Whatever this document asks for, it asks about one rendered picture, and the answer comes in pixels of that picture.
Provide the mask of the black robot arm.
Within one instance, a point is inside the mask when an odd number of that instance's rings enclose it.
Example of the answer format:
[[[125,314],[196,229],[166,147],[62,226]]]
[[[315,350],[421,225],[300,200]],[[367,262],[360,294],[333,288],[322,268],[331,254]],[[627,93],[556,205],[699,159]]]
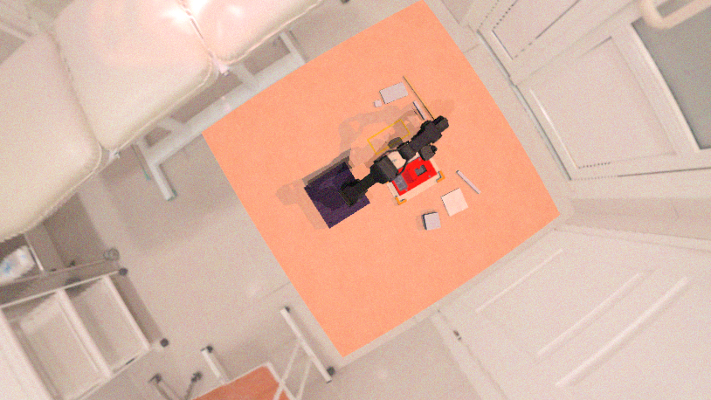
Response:
[[[363,196],[368,192],[368,188],[374,184],[390,183],[403,174],[407,162],[415,157],[416,153],[419,153],[423,161],[428,162],[438,150],[437,146],[431,145],[430,143],[436,143],[443,136],[441,133],[446,131],[449,127],[448,121],[449,120],[441,115],[434,121],[424,121],[420,126],[417,136],[412,141],[409,143],[406,142],[399,149],[387,150],[376,158],[374,164],[369,167],[370,173],[362,180],[357,178],[353,182],[344,183],[337,191],[341,199],[349,208],[352,207],[363,199]],[[397,151],[405,159],[404,167],[401,172],[399,172],[392,160],[385,155],[388,152]]]

